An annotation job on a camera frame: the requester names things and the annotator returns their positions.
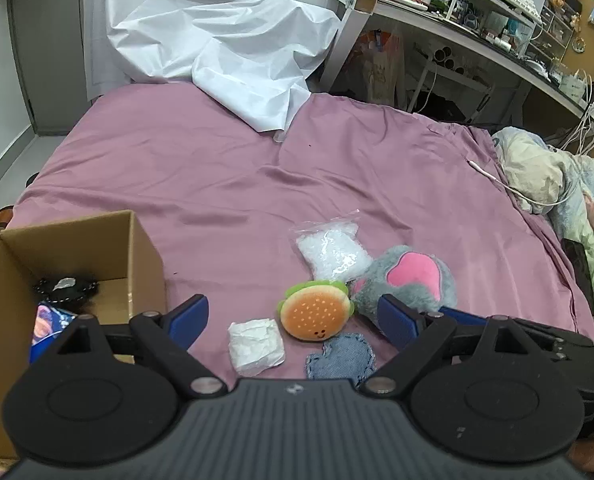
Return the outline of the blue denim heart patch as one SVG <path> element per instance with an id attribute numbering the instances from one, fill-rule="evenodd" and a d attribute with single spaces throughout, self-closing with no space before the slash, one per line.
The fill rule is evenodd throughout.
<path id="1" fill-rule="evenodd" d="M 375 370 L 374 351 L 359 333 L 339 334 L 306 359 L 306 376 L 311 380 L 348 379 L 356 387 Z"/>

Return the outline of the brown cardboard box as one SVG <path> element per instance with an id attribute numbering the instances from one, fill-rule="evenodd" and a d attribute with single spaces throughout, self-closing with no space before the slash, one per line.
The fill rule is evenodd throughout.
<path id="1" fill-rule="evenodd" d="M 58 315 L 103 324 L 166 308 L 161 260 L 130 210 L 6 228 L 0 234 L 0 466 L 16 453 L 1 410 L 38 344 L 56 336 Z"/>

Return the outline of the white desk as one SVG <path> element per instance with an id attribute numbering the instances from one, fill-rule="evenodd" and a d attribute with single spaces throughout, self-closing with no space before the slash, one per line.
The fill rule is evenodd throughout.
<path id="1" fill-rule="evenodd" d="M 345 7 L 345 12 L 333 46 L 323 64 L 323 72 L 320 77 L 320 88 L 323 91 L 331 90 L 352 47 L 355 45 L 355 41 L 361 35 L 363 27 L 372 15 L 377 15 L 423 30 L 423 32 L 429 32 L 436 38 L 441 38 L 469 52 L 476 53 L 480 58 L 485 58 L 503 67 L 504 70 L 514 73 L 530 86 L 539 89 L 577 118 L 582 117 L 583 110 L 580 105 L 569 99 L 566 94 L 560 92 L 545 78 L 539 76 L 524 61 L 503 52 L 500 48 L 492 46 L 490 42 L 482 40 L 470 32 L 465 32 L 464 29 L 457 27 L 450 21 L 439 20 L 430 13 L 416 11 L 411 6 L 395 3 L 391 0 L 335 1 Z"/>

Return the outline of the white paper bundle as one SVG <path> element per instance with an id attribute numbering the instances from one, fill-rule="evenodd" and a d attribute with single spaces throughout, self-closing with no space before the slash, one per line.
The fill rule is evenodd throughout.
<path id="1" fill-rule="evenodd" d="M 232 323 L 227 333 L 230 360 L 239 376 L 255 377 L 284 363 L 284 341 L 273 318 Z"/>

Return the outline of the pink bed sheet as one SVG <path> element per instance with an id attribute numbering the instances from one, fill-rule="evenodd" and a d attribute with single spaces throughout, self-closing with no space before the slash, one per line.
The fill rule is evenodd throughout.
<path id="1" fill-rule="evenodd" d="M 163 261 L 169 306 L 208 299 L 191 353 L 226 382 L 230 325 L 272 318 L 310 276 L 296 231 L 344 216 L 372 256 L 408 245 L 446 263 L 461 310 L 594 341 L 594 311 L 550 222 L 501 179 L 490 134 L 474 127 L 320 93 L 279 143 L 193 84 L 130 84 L 66 136 L 8 232 L 66 261 L 54 223 L 133 212 Z"/>

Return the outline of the grey door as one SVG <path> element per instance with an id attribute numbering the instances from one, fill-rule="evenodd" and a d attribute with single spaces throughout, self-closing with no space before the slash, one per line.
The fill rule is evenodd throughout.
<path id="1" fill-rule="evenodd" d="M 6 0 L 20 90 L 40 136 L 69 133 L 90 107 L 81 0 Z"/>

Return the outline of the floral crumpled blanket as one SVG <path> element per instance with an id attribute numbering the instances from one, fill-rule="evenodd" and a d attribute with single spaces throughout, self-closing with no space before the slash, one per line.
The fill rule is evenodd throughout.
<path id="1" fill-rule="evenodd" d="M 492 141 L 521 208 L 543 214 L 558 238 L 583 247 L 594 300 L 594 158 L 558 150 L 515 127 Z"/>

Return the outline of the burger plush toy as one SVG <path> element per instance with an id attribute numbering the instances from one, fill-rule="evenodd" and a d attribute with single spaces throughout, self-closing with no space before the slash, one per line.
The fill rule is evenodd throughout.
<path id="1" fill-rule="evenodd" d="M 339 281 L 309 281 L 285 292 L 277 316 L 288 335 L 325 341 L 339 334 L 355 312 L 348 287 Z"/>

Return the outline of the clear bag white beads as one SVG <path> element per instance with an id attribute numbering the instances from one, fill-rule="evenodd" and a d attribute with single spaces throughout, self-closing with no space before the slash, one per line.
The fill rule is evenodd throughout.
<path id="1" fill-rule="evenodd" d="M 291 241 L 314 281 L 352 282 L 373 258 L 357 239 L 361 211 L 355 209 L 325 221 L 307 221 L 291 228 Z"/>

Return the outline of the grey pink plush toy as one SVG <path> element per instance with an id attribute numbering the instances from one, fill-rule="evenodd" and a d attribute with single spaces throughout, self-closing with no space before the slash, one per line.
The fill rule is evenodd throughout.
<path id="1" fill-rule="evenodd" d="M 379 298 L 391 295 L 416 312 L 438 312 L 457 306 L 456 283 L 449 266 L 410 246 L 387 249 L 349 285 L 355 312 L 379 327 Z"/>

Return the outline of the white draped cover sheet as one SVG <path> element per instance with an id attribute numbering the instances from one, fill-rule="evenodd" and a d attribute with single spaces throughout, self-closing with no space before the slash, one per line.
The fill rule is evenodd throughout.
<path id="1" fill-rule="evenodd" d="M 281 133 L 311 96 L 340 21 L 296 0 L 81 0 L 87 94 L 191 81 L 258 132 Z"/>

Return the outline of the blue tissue pack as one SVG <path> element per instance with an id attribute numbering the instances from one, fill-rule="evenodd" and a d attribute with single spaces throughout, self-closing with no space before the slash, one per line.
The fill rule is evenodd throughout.
<path id="1" fill-rule="evenodd" d="M 76 318 L 72 312 L 64 311 L 40 302 L 37 307 L 32 344 L 29 351 L 29 362 L 39 359 L 44 351 L 60 336 L 65 328 Z"/>

